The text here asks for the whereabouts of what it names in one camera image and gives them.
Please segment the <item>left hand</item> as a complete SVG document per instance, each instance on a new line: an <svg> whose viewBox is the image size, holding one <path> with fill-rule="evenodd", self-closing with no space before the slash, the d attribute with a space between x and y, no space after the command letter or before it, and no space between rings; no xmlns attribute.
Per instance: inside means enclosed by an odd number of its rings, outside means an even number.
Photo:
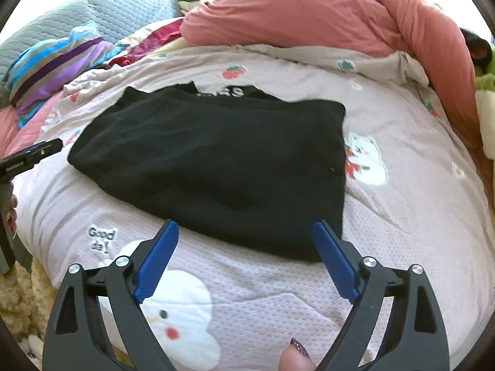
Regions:
<svg viewBox="0 0 495 371"><path fill-rule="evenodd" d="M10 208L9 211L7 212L7 229L9 233L15 233L17 229L16 221L17 221L17 212L16 208L18 206L18 199L15 195L12 195L10 200Z"/></svg>

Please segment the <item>right hand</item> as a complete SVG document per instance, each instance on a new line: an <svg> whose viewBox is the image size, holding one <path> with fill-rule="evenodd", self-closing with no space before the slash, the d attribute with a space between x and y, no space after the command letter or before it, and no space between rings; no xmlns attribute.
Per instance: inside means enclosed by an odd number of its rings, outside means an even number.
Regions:
<svg viewBox="0 0 495 371"><path fill-rule="evenodd" d="M304 346L295 338L284 349L278 361L278 371L314 371L316 365Z"/></svg>

